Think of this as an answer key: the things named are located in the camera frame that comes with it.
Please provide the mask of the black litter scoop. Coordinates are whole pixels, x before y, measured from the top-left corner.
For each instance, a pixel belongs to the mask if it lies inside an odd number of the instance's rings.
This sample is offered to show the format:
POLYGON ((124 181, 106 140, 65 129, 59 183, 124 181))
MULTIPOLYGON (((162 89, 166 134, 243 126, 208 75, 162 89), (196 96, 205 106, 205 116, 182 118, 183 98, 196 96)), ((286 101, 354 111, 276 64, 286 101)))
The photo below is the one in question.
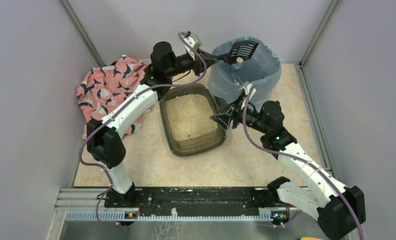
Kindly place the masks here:
POLYGON ((258 42, 252 40, 238 41, 232 45, 228 53, 217 55, 215 58, 228 65, 243 63, 252 58, 258 45, 258 42))

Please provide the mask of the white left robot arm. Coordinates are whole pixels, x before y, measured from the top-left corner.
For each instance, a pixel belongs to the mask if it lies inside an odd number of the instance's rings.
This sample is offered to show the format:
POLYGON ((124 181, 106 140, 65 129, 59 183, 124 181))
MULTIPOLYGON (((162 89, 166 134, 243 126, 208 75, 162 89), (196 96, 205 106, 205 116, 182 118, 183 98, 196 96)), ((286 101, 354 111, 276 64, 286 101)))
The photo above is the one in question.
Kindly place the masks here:
POLYGON ((227 55, 213 55, 187 40, 186 53, 176 56, 170 43, 158 42, 150 55, 151 64, 135 90, 114 111, 101 120, 87 123, 86 148, 110 180, 109 192, 121 202, 135 202, 135 185, 124 164, 126 149, 122 138, 134 121, 161 100, 174 85, 172 78, 189 70, 202 78, 206 70, 227 55))

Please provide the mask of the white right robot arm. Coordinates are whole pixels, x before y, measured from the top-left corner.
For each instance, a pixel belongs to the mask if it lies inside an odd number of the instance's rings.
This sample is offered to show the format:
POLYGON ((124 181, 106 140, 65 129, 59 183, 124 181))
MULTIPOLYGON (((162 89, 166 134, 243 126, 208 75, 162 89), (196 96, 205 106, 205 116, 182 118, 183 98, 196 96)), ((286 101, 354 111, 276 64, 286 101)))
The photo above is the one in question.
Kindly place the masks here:
POLYGON ((245 106, 245 100, 226 105, 210 116, 220 127, 228 130, 242 124, 263 135, 257 148, 272 154, 305 182, 300 187, 286 177, 278 177, 268 184, 269 199, 290 204, 317 221, 323 233, 332 240, 340 240, 353 230, 364 239, 362 224, 366 221, 365 196, 357 186, 348 187, 335 179, 298 143, 284 127, 285 116, 278 101, 266 101, 260 111, 245 106))

